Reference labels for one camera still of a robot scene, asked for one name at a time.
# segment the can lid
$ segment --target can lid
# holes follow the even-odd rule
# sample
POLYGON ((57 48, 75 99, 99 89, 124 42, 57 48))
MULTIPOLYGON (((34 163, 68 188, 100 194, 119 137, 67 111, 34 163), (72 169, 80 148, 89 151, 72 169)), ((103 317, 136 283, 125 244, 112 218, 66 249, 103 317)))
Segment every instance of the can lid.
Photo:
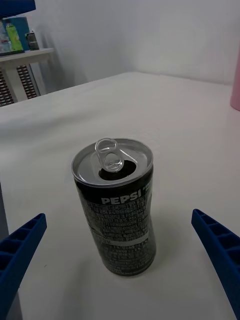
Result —
POLYGON ((104 138, 81 150, 73 159, 75 179, 96 188, 129 184, 152 168, 153 153, 132 139, 104 138))

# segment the white table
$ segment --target white table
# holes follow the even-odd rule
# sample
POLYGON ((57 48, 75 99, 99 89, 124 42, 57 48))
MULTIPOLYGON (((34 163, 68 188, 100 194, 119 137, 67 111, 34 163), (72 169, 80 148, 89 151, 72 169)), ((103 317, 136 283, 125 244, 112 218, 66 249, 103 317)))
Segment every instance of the white table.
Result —
POLYGON ((19 288, 24 320, 234 320, 191 226, 199 208, 240 234, 240 112, 231 87, 125 73, 0 109, 9 231, 40 212, 48 229, 19 288), (157 256, 140 276, 102 264, 71 174, 74 155, 130 137, 154 155, 157 256))
POLYGON ((45 48, 0 57, 0 70, 3 72, 5 81, 16 102, 28 99, 20 80, 17 67, 47 60, 53 52, 54 49, 45 48))

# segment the soda can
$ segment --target soda can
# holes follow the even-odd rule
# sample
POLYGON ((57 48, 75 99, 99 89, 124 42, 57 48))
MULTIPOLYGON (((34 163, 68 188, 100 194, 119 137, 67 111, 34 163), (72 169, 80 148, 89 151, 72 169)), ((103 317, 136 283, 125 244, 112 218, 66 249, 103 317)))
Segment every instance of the soda can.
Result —
POLYGON ((25 37, 30 50, 39 50, 39 45, 34 32, 26 33, 25 37))
POLYGON ((154 260, 153 170, 152 151, 131 139, 101 139, 72 162, 87 223, 104 265, 114 274, 140 274, 154 260))

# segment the pink cup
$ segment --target pink cup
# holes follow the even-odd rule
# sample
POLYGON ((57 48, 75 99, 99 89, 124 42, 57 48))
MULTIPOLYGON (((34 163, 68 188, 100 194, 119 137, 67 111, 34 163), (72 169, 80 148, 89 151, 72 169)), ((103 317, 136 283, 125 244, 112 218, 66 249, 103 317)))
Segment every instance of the pink cup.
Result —
POLYGON ((240 50, 238 54, 230 104, 234 109, 240 111, 240 50))

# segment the white wall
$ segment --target white wall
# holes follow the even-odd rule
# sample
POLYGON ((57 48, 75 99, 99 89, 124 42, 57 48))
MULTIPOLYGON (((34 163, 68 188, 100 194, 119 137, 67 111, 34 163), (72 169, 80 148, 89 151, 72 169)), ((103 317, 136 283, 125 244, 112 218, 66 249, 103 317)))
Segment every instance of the white wall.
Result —
POLYGON ((35 1, 29 24, 56 50, 49 91, 126 71, 233 81, 240 0, 35 1))

